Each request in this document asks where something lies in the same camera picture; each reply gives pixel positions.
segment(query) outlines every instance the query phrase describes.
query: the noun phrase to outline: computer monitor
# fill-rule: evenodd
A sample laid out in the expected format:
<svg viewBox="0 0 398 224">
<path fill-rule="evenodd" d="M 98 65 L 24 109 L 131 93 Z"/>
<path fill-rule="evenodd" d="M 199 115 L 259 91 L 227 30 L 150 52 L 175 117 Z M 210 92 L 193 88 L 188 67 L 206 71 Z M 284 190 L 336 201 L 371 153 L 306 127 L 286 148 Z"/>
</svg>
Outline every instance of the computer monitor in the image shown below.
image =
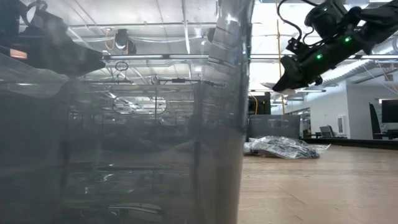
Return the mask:
<svg viewBox="0 0 398 224">
<path fill-rule="evenodd" d="M 319 127 L 319 129 L 321 129 L 321 133 L 322 133 L 322 137 L 323 138 L 333 138 L 333 137 L 335 137 L 333 129 L 331 128 L 330 125 Z"/>
<path fill-rule="evenodd" d="M 381 122 L 398 123 L 398 100 L 381 101 Z"/>
</svg>

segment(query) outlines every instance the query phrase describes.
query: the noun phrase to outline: crumpled plastic bag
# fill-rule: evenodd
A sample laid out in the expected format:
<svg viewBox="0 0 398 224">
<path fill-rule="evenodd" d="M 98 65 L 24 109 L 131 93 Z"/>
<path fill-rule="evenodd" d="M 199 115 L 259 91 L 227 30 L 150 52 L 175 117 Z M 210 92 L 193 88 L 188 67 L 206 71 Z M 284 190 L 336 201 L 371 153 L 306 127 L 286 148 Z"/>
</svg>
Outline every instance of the crumpled plastic bag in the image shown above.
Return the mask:
<svg viewBox="0 0 398 224">
<path fill-rule="evenodd" d="M 284 159 L 318 159 L 330 145 L 314 146 L 305 141 L 278 136 L 250 138 L 243 146 L 244 153 L 258 153 Z"/>
</svg>

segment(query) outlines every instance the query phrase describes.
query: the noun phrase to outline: transparent container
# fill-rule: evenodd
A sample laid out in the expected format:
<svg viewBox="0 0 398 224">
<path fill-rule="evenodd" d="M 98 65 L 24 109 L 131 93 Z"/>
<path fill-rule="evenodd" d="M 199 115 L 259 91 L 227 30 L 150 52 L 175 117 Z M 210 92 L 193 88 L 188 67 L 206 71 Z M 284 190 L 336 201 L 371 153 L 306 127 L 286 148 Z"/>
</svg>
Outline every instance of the transparent container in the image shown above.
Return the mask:
<svg viewBox="0 0 398 224">
<path fill-rule="evenodd" d="M 253 1 L 14 2 L 0 223 L 236 223 Z"/>
</svg>

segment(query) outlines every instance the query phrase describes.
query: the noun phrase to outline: gray cubicle partition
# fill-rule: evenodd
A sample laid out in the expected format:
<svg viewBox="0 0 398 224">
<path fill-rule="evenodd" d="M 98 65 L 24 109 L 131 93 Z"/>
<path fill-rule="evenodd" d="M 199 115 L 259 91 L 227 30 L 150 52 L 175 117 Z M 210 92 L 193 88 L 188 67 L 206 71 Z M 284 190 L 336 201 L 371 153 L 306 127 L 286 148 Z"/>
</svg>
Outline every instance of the gray cubicle partition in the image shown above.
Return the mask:
<svg viewBox="0 0 398 224">
<path fill-rule="evenodd" d="M 251 115 L 248 137 L 283 136 L 298 139 L 300 136 L 299 115 Z"/>
</svg>

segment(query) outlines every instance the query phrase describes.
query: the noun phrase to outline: ductwork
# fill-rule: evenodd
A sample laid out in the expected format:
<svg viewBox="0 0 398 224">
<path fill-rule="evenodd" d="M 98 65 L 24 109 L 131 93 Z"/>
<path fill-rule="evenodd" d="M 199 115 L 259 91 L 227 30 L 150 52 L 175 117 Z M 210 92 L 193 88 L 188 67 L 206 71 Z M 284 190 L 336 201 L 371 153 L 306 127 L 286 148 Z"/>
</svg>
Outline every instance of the ductwork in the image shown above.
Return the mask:
<svg viewBox="0 0 398 224">
<path fill-rule="evenodd" d="M 373 55 L 391 55 L 398 54 L 398 45 L 397 45 L 397 37 L 389 39 L 377 46 L 375 46 L 372 50 Z M 349 65 L 345 65 L 345 68 L 349 68 L 347 72 L 344 74 L 335 77 L 335 78 L 324 78 L 322 86 L 327 86 L 332 83 L 337 83 L 343 81 L 347 78 L 353 77 L 359 73 L 369 71 L 370 69 L 376 68 L 377 64 L 374 60 L 365 59 L 359 60 L 357 62 L 353 62 Z"/>
</svg>

